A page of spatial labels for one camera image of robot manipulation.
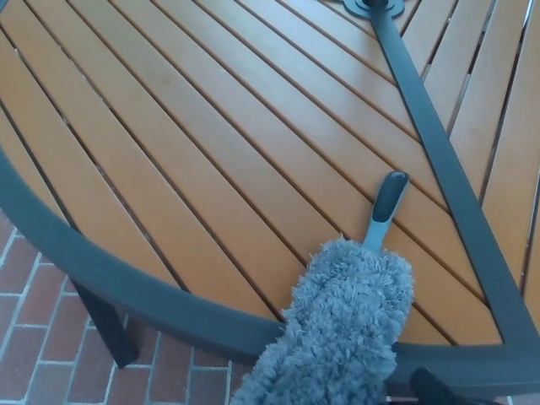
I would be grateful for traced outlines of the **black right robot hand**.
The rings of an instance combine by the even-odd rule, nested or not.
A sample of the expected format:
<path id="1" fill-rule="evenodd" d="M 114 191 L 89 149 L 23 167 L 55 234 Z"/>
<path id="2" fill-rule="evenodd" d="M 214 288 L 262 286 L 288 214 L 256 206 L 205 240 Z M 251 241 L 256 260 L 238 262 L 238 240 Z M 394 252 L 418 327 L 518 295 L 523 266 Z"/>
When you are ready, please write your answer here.
<path id="1" fill-rule="evenodd" d="M 416 369 L 409 384 L 419 404 L 463 405 L 467 400 L 453 393 L 450 388 L 425 368 Z"/>

